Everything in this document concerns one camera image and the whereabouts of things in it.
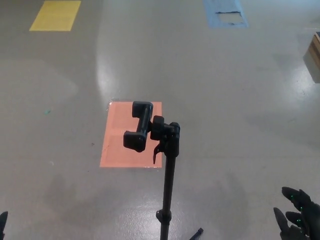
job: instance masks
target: blue floor marker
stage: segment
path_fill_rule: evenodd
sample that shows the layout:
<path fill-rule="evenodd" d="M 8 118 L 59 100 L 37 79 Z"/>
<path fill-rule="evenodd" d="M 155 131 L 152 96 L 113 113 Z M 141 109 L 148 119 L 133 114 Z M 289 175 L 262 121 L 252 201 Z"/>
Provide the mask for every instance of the blue floor marker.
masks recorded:
<path fill-rule="evenodd" d="M 211 28 L 247 28 L 244 11 L 239 0 L 203 0 L 208 24 Z M 242 22 L 223 22 L 221 14 L 240 14 Z"/>

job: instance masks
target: black glove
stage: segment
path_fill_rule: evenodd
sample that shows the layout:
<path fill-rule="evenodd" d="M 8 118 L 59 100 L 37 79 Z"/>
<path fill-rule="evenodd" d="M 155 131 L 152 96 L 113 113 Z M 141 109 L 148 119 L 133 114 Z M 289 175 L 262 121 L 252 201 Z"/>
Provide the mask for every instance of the black glove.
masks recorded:
<path fill-rule="evenodd" d="M 273 208 L 281 239 L 320 240 L 320 206 L 311 201 L 310 196 L 301 189 L 298 191 L 284 186 L 282 194 L 301 213 L 287 211 L 284 215 L 278 208 Z M 289 227 L 287 219 L 295 225 Z"/>

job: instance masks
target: orange square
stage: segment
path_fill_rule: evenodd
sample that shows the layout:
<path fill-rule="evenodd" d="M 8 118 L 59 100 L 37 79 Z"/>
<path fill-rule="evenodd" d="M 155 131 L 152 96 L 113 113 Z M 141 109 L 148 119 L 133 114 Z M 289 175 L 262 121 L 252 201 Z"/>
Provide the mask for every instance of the orange square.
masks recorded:
<path fill-rule="evenodd" d="M 154 149 L 159 141 L 146 141 L 145 150 L 136 152 L 124 147 L 125 131 L 135 132 L 139 119 L 132 117 L 132 102 L 112 102 L 109 105 L 108 117 L 103 140 L 101 168 L 161 168 L 162 154 L 156 155 L 153 163 Z M 153 102 L 152 116 L 162 115 L 161 102 Z"/>

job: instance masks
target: tripod stand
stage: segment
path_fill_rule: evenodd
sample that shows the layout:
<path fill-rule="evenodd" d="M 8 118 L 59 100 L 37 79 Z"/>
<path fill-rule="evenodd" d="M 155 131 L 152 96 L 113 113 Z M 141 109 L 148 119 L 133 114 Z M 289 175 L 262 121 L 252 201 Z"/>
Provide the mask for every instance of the tripod stand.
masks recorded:
<path fill-rule="evenodd" d="M 164 153 L 165 172 L 162 209 L 156 212 L 156 218 L 161 223 L 160 240 L 168 240 L 171 215 L 171 198 L 174 185 L 176 157 L 179 155 L 180 126 L 176 122 L 165 123 L 162 116 L 154 116 L 151 122 L 153 105 L 151 102 L 134 101 L 132 104 L 132 117 L 139 118 L 136 132 L 126 131 L 123 135 L 123 145 L 141 153 L 146 148 L 147 135 L 150 132 L 152 140 L 159 141 L 153 152 L 153 164 L 156 155 Z M 200 228 L 190 240 L 196 240 L 202 233 Z"/>

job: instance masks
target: yellow rectangle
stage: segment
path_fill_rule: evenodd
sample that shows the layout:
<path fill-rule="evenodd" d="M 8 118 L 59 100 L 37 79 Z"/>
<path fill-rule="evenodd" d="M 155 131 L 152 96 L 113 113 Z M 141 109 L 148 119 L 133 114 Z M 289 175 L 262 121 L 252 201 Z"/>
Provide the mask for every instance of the yellow rectangle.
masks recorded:
<path fill-rule="evenodd" d="M 81 1 L 44 1 L 30 31 L 71 31 Z"/>

